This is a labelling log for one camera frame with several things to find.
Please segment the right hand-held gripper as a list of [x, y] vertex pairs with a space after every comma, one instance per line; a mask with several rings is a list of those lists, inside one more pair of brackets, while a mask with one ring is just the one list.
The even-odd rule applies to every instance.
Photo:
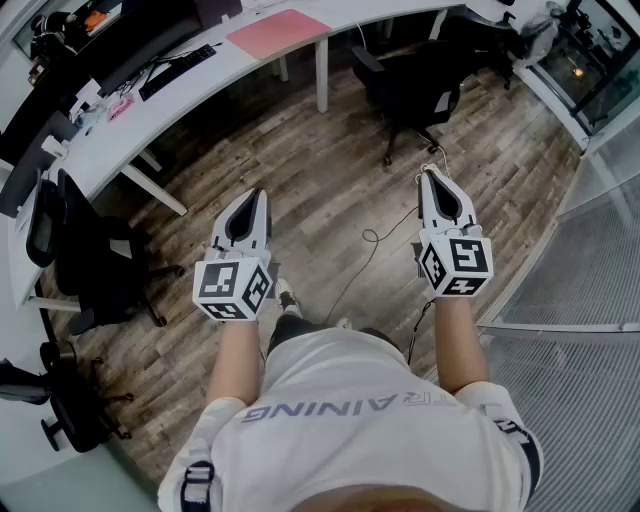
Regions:
[[[423, 228], [414, 245], [418, 276], [436, 298], [475, 297], [494, 276], [491, 242], [482, 236], [469, 196], [437, 171], [419, 178]], [[439, 228], [463, 226], [462, 228]]]

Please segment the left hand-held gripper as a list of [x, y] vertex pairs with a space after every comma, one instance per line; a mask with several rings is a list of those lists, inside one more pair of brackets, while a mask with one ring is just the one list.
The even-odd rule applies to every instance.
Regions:
[[217, 217], [192, 289], [193, 303], [211, 319], [254, 321], [274, 297], [270, 233], [269, 199], [261, 188], [238, 196]]

